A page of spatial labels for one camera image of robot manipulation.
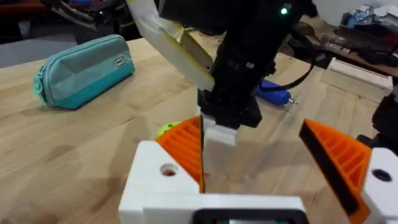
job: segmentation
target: blue handle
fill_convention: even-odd
[[[270,87],[278,87],[279,85],[267,80],[263,80],[261,86],[264,88],[270,88]],[[264,93],[263,91],[260,90],[259,87],[257,87],[254,90],[254,94],[262,98],[263,100],[266,100],[277,106],[282,106],[287,104],[289,102],[289,99],[292,97],[292,95],[287,90]]]

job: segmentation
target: green led light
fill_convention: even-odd
[[[286,15],[288,12],[287,12],[287,9],[286,9],[286,8],[283,8],[282,10],[280,10],[280,13],[281,13],[282,15]]]

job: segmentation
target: black cable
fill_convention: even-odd
[[[313,58],[311,60],[310,69],[308,69],[308,71],[304,75],[302,75],[300,78],[298,78],[294,82],[291,82],[291,83],[286,84],[286,85],[282,85],[282,86],[278,86],[278,87],[272,87],[272,88],[265,88],[265,87],[262,87],[261,83],[260,83],[260,90],[263,91],[263,92],[284,91],[284,90],[289,90],[289,89],[291,89],[293,87],[296,87],[308,77],[308,75],[311,73],[312,69],[315,66],[315,62],[317,60],[317,51],[315,50],[315,48],[312,45],[312,43],[307,39],[307,37],[305,35],[297,32],[295,29],[291,29],[290,30],[290,34],[292,35],[292,37],[294,39],[298,40],[301,44],[303,44],[310,51],[310,53],[313,55]]]

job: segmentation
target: wooden table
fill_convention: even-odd
[[[214,55],[216,41],[195,38]],[[118,222],[137,144],[196,109],[197,89],[144,39],[129,47],[134,75],[77,111],[48,110],[32,94],[43,61],[0,69],[0,223]],[[276,64],[277,83],[308,69],[282,54]],[[345,222],[299,129],[310,118],[351,136],[373,136],[377,104],[320,82],[323,72],[316,68],[291,91],[298,105],[276,108],[259,100],[262,122],[239,131],[228,173],[210,175],[209,192],[299,195],[311,223]]]

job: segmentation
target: green ball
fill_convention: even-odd
[[[174,121],[170,122],[169,124],[165,124],[162,127],[160,127],[157,132],[156,132],[156,138],[159,138],[163,133],[168,131],[169,129],[173,128],[174,126],[178,125],[181,123],[181,121]]]

